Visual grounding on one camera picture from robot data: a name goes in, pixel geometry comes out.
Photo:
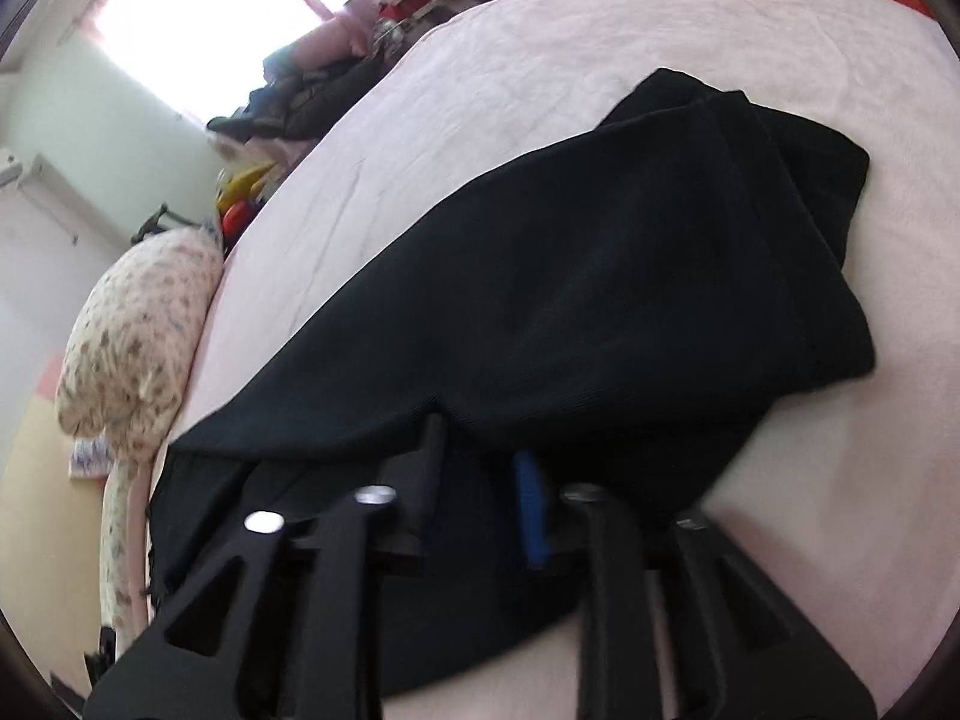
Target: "patterned fabric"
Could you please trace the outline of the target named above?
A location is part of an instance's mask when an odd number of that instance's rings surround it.
[[[215,242],[195,228],[128,251],[80,312],[56,389],[61,428],[105,432],[119,457],[152,461],[181,405],[206,311],[223,272]]]
[[[67,461],[71,479],[106,479],[113,468],[113,452],[103,434],[96,439],[80,439],[73,445]]]

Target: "pale green wall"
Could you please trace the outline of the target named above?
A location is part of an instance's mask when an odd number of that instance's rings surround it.
[[[210,215],[225,164],[202,129],[79,32],[28,55],[3,140],[25,165],[42,153],[126,235],[163,202],[195,220]]]

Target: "bed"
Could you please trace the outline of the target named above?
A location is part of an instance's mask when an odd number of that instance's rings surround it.
[[[659,67],[743,89],[870,153],[845,274],[877,371],[779,402],[704,508],[894,716],[960,608],[960,62],[933,20],[893,1],[501,0],[434,29],[237,245],[170,439],[438,201],[591,129]],[[134,592],[162,469],[161,450],[131,492]],[[142,627],[146,605],[137,614]],[[578,631],[565,620],[388,702],[387,717],[572,718]]]

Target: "folded black fabric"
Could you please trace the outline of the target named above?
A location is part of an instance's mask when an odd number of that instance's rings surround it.
[[[469,182],[171,446],[158,598],[247,512],[315,514],[373,479],[426,413],[472,447],[536,451],[558,482],[610,485],[646,522],[690,505],[776,398],[872,369],[840,269],[868,162],[821,124],[660,70],[594,131]],[[407,586],[413,632],[386,587],[387,693],[551,618],[501,599],[496,635],[465,640],[457,615],[495,585]]]

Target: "white blanket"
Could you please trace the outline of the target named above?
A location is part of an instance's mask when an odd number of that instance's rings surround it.
[[[172,436],[435,203],[592,129],[660,66],[870,152],[846,275],[877,372],[779,403],[707,510],[886,710],[960,608],[960,62],[936,23],[893,1],[500,0],[433,30],[230,257]],[[387,717],[573,718],[576,653],[568,621]]]

